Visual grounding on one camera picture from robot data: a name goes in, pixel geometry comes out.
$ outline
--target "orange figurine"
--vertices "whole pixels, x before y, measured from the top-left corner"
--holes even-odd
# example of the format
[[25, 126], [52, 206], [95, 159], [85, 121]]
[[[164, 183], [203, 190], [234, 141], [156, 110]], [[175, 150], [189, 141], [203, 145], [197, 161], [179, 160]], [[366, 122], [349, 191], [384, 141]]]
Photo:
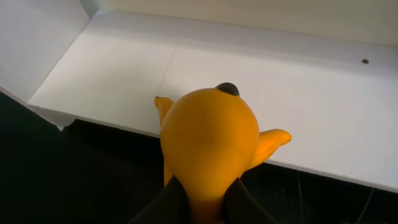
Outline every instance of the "orange figurine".
[[257, 119], [231, 83], [193, 91], [175, 103], [156, 97], [164, 184], [182, 185], [191, 223], [223, 223], [224, 196], [248, 169], [288, 143], [288, 132], [259, 133]]

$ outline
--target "white panel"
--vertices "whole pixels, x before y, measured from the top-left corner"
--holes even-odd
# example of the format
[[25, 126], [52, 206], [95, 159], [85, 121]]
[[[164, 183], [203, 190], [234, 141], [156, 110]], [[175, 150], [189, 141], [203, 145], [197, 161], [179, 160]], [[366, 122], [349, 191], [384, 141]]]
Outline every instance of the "white panel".
[[102, 12], [29, 104], [156, 136], [156, 95], [232, 82], [293, 136], [269, 162], [398, 192], [397, 71], [397, 47]]
[[0, 1], [0, 86], [26, 102], [87, 22], [79, 0]]
[[398, 45], [396, 0], [95, 0], [127, 12]]

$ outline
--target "black nose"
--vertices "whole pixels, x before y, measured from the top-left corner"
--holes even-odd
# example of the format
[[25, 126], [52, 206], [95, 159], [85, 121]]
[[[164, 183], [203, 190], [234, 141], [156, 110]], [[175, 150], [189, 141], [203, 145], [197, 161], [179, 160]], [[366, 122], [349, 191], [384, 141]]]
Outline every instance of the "black nose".
[[239, 96], [239, 90], [232, 83], [222, 83], [216, 86], [217, 89], [223, 91], [224, 93], [228, 93], [233, 96]]

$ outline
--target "orange rubber toy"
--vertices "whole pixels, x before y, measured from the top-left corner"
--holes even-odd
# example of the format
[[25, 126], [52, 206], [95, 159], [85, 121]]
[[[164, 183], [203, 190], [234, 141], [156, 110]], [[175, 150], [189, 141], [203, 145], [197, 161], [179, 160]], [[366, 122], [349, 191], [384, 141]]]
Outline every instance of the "orange rubber toy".
[[155, 105], [164, 183], [174, 175], [182, 184], [192, 222], [222, 223], [228, 187], [291, 139], [280, 129], [259, 133], [255, 115], [231, 83], [193, 91], [175, 103], [156, 97]]

